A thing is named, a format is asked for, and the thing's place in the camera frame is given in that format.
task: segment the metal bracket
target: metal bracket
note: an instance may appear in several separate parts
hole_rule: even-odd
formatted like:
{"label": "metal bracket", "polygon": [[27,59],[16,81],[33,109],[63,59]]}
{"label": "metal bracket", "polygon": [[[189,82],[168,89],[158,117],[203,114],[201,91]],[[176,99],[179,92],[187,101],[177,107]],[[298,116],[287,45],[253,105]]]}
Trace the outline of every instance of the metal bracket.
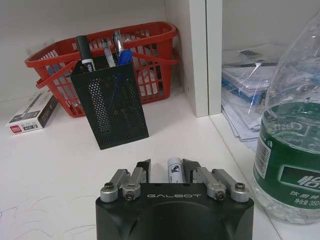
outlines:
{"label": "metal bracket", "polygon": [[111,203],[118,199],[118,189],[122,184],[127,183],[130,172],[127,169],[118,169],[110,182],[104,184],[100,190],[100,199],[105,203]]}
{"label": "metal bracket", "polygon": [[185,178],[185,182],[187,184],[192,184],[192,183],[196,182],[194,180],[194,170],[198,167],[201,167],[201,165],[197,161],[190,161],[185,158],[182,160],[182,168],[184,170],[184,178]]}
{"label": "metal bracket", "polygon": [[141,195],[140,183],[147,182],[147,172],[142,167],[134,168],[128,183],[122,186],[122,195],[126,201],[132,201]]}
{"label": "metal bracket", "polygon": [[142,178],[142,184],[148,184],[150,182],[150,175],[151,175],[151,159],[145,161],[139,161],[136,164],[137,168],[143,168],[143,174],[145,177]]}
{"label": "metal bracket", "polygon": [[223,169],[213,169],[212,175],[226,186],[232,200],[240,203],[249,201],[249,190],[244,183],[237,182]]}
{"label": "metal bracket", "polygon": [[226,187],[221,184],[205,167],[197,167],[193,170],[193,179],[197,183],[206,185],[206,193],[210,198],[223,201],[226,197]]}

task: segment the pen holder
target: pen holder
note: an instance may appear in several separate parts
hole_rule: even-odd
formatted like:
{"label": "pen holder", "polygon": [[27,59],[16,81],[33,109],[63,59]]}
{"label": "pen holder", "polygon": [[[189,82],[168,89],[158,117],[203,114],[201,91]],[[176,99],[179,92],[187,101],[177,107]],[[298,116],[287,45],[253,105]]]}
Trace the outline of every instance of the pen holder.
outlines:
{"label": "pen holder", "polygon": [[78,61],[71,81],[100,149],[149,137],[132,64],[108,68],[105,56],[93,61],[93,72]]}

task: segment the white desk surface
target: white desk surface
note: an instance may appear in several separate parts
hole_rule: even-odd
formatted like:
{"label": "white desk surface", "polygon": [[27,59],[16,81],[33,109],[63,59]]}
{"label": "white desk surface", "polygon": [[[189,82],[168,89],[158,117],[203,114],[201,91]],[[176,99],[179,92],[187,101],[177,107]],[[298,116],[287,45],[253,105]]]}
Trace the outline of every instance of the white desk surface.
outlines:
{"label": "white desk surface", "polygon": [[[167,159],[179,156],[247,183],[211,119],[194,116],[180,87],[143,106],[149,138],[105,150],[85,117],[71,118],[60,106],[43,130],[11,136],[4,125],[25,100],[0,103],[1,240],[95,240],[100,188],[117,169],[132,171],[149,158],[152,182],[168,182]],[[255,240],[280,240],[259,205],[253,231]]]}
{"label": "white desk surface", "polygon": [[[221,135],[227,148],[232,154],[236,164],[239,166],[247,182],[251,182],[252,169],[255,153],[246,147],[239,139],[235,138],[228,121],[223,114],[210,116],[214,126]],[[314,224],[300,225],[291,224],[272,216],[269,216],[272,224],[282,240],[319,240],[320,222]]]}

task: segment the whiteboard marker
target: whiteboard marker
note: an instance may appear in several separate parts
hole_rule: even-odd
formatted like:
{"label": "whiteboard marker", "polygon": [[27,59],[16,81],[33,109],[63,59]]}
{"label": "whiteboard marker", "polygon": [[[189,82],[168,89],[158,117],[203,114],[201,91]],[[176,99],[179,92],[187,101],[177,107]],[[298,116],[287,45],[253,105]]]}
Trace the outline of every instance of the whiteboard marker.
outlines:
{"label": "whiteboard marker", "polygon": [[179,157],[172,157],[168,160],[169,183],[183,184],[185,182],[185,173],[182,167],[182,160]]}

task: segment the plastic water bottle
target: plastic water bottle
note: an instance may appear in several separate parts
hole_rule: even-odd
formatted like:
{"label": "plastic water bottle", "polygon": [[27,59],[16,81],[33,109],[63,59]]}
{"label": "plastic water bottle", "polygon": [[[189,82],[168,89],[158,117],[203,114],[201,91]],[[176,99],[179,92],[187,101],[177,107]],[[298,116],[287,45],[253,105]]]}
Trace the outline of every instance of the plastic water bottle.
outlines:
{"label": "plastic water bottle", "polygon": [[280,219],[320,221],[320,12],[280,59],[267,91],[253,191]]}

